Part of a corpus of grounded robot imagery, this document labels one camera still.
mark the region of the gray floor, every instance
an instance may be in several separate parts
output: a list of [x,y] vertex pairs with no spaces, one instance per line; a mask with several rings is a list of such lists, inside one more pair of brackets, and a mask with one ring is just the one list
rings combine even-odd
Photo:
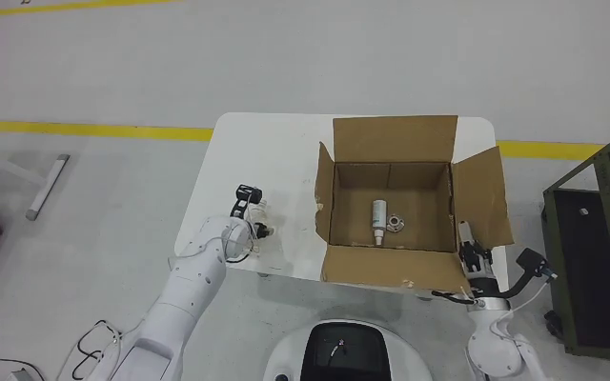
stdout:
[[[603,0],[187,0],[2,17],[0,120],[211,128],[227,111],[450,113],[489,119],[498,139],[607,143],[609,12]],[[97,319],[139,319],[206,147],[0,135],[0,157],[41,173],[72,154],[35,223],[23,218],[35,188],[0,173],[0,356],[52,378]],[[575,163],[504,164],[510,260],[543,250],[541,191]],[[544,293],[514,326],[547,371],[610,379],[609,362],[568,356],[545,332],[549,307]],[[438,380],[467,379],[460,307],[239,271],[197,326],[183,379],[256,379],[284,331],[338,316],[399,332]]]
[[[72,158],[33,223],[23,214],[35,188],[0,173],[0,211],[7,228],[0,242],[0,355],[29,359],[51,378],[74,340],[95,321],[106,318],[128,328],[139,319],[167,278],[166,257],[173,253],[206,147],[3,135],[0,155],[41,173],[60,152]],[[574,163],[514,159],[504,164],[518,241],[508,250],[510,260],[524,246],[543,250],[540,191]],[[514,282],[519,268],[509,269]],[[609,362],[564,354],[546,333],[542,315],[550,306],[546,292],[518,314],[513,330],[534,341],[557,380],[610,379]],[[459,306],[245,271],[229,271],[198,324],[185,353],[183,379],[256,379],[283,333],[329,317],[388,327],[420,351],[437,380],[468,379],[462,348],[473,326]],[[77,361],[75,355],[70,364]],[[0,374],[10,369],[1,365]]]

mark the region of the open cardboard box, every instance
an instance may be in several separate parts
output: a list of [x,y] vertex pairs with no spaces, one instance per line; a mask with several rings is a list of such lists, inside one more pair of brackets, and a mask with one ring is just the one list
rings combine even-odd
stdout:
[[[320,143],[317,234],[327,243],[322,280],[468,291],[457,222],[484,248],[513,243],[498,147],[452,164],[456,116],[335,119],[335,161]],[[405,221],[375,246],[373,201]]]

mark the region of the spray bottle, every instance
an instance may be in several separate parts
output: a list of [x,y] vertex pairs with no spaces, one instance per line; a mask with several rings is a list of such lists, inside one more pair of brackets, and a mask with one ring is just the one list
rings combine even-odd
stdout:
[[375,236],[376,246],[381,246],[383,243],[383,234],[388,224],[387,213],[388,203],[385,200],[373,201],[373,235]]

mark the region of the yellow floor line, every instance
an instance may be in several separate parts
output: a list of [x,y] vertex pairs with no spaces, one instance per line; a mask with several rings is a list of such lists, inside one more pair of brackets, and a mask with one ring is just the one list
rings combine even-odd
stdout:
[[62,123],[0,122],[0,132],[50,133],[56,135],[128,137],[157,140],[189,140],[209,142],[211,129],[174,127],[72,125]]
[[[0,132],[209,142],[214,130],[0,121]],[[504,157],[558,160],[585,160],[603,148],[602,144],[519,142],[513,140],[501,140],[498,141],[498,145]]]
[[498,141],[504,157],[532,159],[586,160],[601,150],[603,144]]
[[91,0],[82,3],[52,4],[48,6],[23,5],[19,8],[0,10],[0,16],[22,13],[36,13],[60,10],[86,10],[106,7],[139,6],[146,4],[175,3],[182,0]]

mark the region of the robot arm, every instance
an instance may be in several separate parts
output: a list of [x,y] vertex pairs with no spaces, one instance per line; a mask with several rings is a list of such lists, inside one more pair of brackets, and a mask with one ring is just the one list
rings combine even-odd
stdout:
[[[540,294],[544,286],[557,278],[546,259],[535,251],[526,249],[517,259],[524,274],[510,290],[500,292],[496,277],[491,270],[491,252],[484,250],[472,237],[467,222],[459,224],[460,259],[469,279],[473,300],[436,292],[436,295],[467,305],[468,315],[475,322],[475,332],[468,341],[466,357],[475,380],[487,381],[490,377],[502,378],[518,374],[529,374],[535,381],[549,381],[539,358],[527,339],[517,334],[512,336],[508,324],[513,312],[522,308]],[[509,298],[519,294],[533,277],[547,276],[546,283],[528,302],[514,311]]]
[[204,222],[178,256],[146,318],[129,337],[107,347],[88,381],[180,379],[184,348],[225,279],[227,258],[244,254],[253,236],[268,235],[261,225],[243,219],[248,204],[258,203],[261,195],[260,190],[241,186],[231,216]]

